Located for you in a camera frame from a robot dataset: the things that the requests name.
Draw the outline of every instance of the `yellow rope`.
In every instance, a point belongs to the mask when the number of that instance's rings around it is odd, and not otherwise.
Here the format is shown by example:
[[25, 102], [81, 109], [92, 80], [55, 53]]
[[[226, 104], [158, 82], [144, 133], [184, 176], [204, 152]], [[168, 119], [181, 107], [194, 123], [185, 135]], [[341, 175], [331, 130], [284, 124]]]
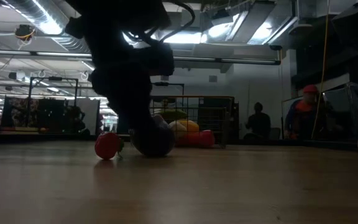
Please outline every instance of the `yellow rope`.
[[326, 34], [325, 34], [325, 38], [324, 38], [324, 53], [323, 53], [323, 72], [321, 74], [321, 84], [320, 84], [320, 91], [319, 91], [319, 95], [318, 95], [318, 102], [317, 102], [317, 111], [316, 111], [316, 118], [314, 119], [314, 126], [313, 126], [313, 131], [311, 133], [311, 139], [314, 138], [314, 131], [316, 130], [316, 125], [317, 125], [317, 119], [318, 119], [318, 112], [319, 112], [319, 108], [320, 108], [320, 101], [321, 101], [321, 95], [323, 94], [323, 82], [324, 82], [324, 75], [325, 75], [325, 71], [326, 71], [326, 54], [327, 54], [327, 39], [328, 39], [328, 24], [329, 24], [329, 6], [331, 5], [331, 1], [328, 0], [328, 5], [327, 5], [327, 16], [326, 16]]

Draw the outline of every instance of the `person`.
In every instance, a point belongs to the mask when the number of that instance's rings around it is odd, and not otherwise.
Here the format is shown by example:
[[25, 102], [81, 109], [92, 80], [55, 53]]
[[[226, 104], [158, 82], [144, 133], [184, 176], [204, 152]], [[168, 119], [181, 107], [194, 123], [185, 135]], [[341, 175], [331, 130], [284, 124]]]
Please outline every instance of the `person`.
[[[286, 139], [311, 139], [317, 114], [319, 91], [315, 85], [307, 85], [303, 89], [303, 99], [296, 100], [285, 118], [284, 137]], [[324, 103], [319, 107], [320, 113], [316, 123], [315, 134], [324, 128]]]
[[264, 109], [261, 103], [256, 103], [254, 106], [255, 114], [251, 115], [246, 124], [247, 129], [252, 129], [252, 134], [246, 134], [244, 139], [263, 138], [268, 139], [270, 134], [270, 117], [263, 113]]

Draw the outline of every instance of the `red ball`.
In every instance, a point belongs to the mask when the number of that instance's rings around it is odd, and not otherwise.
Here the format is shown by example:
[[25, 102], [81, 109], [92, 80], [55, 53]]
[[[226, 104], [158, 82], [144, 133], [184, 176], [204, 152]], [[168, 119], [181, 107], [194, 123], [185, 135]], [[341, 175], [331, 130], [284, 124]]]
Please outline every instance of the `red ball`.
[[121, 140], [117, 134], [106, 133], [98, 137], [94, 145], [96, 155], [104, 160], [113, 158], [119, 150]]

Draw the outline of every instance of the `wooden floor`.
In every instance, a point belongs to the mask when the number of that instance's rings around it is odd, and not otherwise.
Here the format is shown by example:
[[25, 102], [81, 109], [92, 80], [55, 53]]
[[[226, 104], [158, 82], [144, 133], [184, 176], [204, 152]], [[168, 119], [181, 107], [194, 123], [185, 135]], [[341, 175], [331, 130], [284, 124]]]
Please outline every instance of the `wooden floor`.
[[0, 145], [0, 223], [358, 224], [358, 155], [128, 147], [100, 162], [92, 142]]

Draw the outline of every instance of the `fluorescent light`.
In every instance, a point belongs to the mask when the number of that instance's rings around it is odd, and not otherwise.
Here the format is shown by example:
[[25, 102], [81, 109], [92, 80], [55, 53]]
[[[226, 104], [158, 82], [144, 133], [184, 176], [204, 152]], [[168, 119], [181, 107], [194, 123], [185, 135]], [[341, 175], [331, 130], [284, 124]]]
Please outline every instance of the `fluorescent light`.
[[52, 88], [48, 88], [48, 90], [50, 90], [50, 91], [54, 91], [54, 92], [59, 92], [59, 90], [58, 90], [58, 89], [56, 89], [56, 88], [54, 88], [54, 87], [52, 87]]
[[[23, 95], [23, 94], [4, 94], [4, 93], [0, 93], [0, 96], [18, 96], [18, 97], [23, 97], [23, 98], [27, 98], [28, 95]], [[31, 97], [50, 97], [50, 98], [73, 98], [72, 96], [57, 96], [57, 95], [31, 95]], [[87, 98], [85, 96], [77, 96], [77, 99], [84, 99]]]
[[96, 97], [90, 97], [91, 100], [107, 100], [106, 97], [103, 96], [96, 96]]
[[92, 57], [91, 54], [60, 53], [60, 52], [37, 52], [39, 56], [62, 56], [62, 57]]
[[203, 34], [203, 35], [201, 36], [200, 42], [201, 42], [201, 43], [206, 43], [207, 41], [208, 41], [208, 36], [207, 36], [206, 34]]
[[247, 44], [256, 45], [261, 44], [266, 38], [272, 34], [272, 25], [268, 22], [264, 22], [253, 34]]
[[272, 37], [267, 43], [271, 44], [273, 43], [278, 37], [280, 37], [288, 28], [290, 28], [296, 21], [298, 21], [298, 18], [295, 16], [280, 32], [278, 32], [274, 37]]
[[238, 14], [236, 14], [236, 15], [234, 15], [234, 16], [233, 16], [233, 22], [235, 22], [239, 16], [240, 16], [240, 14], [239, 14], [239, 13], [238, 13]]
[[269, 37], [272, 33], [272, 25], [268, 22], [264, 22], [255, 32], [252, 38], [263, 39]]
[[201, 33], [179, 33], [169, 37], [164, 42], [171, 44], [199, 44], [201, 42]]
[[223, 34], [226, 34], [227, 32], [229, 32], [232, 24], [233, 24], [232, 22], [228, 22], [225, 24], [213, 26], [212, 28], [209, 29], [208, 34], [214, 38], [219, 37], [220, 35], [223, 35]]
[[72, 94], [72, 93], [70, 93], [70, 92], [68, 92], [68, 91], [66, 91], [66, 90], [60, 90], [60, 91], [62, 91], [62, 92], [64, 92], [64, 93], [67, 93], [67, 94]]
[[122, 35], [124, 36], [124, 39], [125, 39], [126, 42], [128, 42], [128, 44], [131, 44], [131, 45], [136, 44], [136, 42], [131, 40], [127, 35], [125, 35], [125, 33], [122, 33]]
[[92, 67], [91, 65], [88, 65], [88, 63], [81, 61], [85, 66], [87, 66], [90, 70], [94, 70], [94, 67]]

